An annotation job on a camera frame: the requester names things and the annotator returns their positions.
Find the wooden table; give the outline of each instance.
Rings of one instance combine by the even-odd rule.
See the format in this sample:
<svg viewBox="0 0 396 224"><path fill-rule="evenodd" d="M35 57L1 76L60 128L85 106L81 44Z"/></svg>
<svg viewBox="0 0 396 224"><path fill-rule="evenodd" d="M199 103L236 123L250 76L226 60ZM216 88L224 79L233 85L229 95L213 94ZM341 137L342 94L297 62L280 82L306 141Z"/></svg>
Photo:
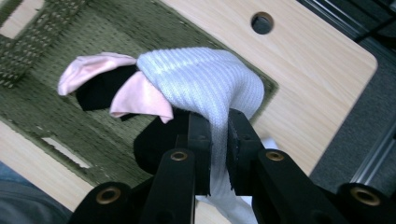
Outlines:
<svg viewBox="0 0 396 224"><path fill-rule="evenodd" d="M163 2L278 83L254 128L309 174L375 72L373 55L296 1ZM274 22L267 35L250 26L258 12ZM0 132L0 160L66 207L73 210L92 188L4 123Z"/></svg>

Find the green mesh mat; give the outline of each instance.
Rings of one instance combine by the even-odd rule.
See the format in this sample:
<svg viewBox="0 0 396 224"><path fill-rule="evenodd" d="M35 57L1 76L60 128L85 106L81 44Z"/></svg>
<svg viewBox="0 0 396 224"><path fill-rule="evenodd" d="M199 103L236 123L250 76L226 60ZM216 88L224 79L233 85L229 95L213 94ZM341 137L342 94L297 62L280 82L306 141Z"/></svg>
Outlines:
<svg viewBox="0 0 396 224"><path fill-rule="evenodd" d="M12 8L15 5L0 10L9 15ZM149 177L134 160L133 142L153 117L121 122L111 118L108 110L83 112L74 96L57 95L59 77L67 65L79 55L101 51L137 57L153 49L227 49L160 1L137 0L46 1L16 39L0 35L0 41L0 84L4 86L0 119L94 185L122 181L135 186ZM264 81L267 104L276 83L241 60ZM45 137L73 151L90 168L81 168L47 144Z"/></svg>

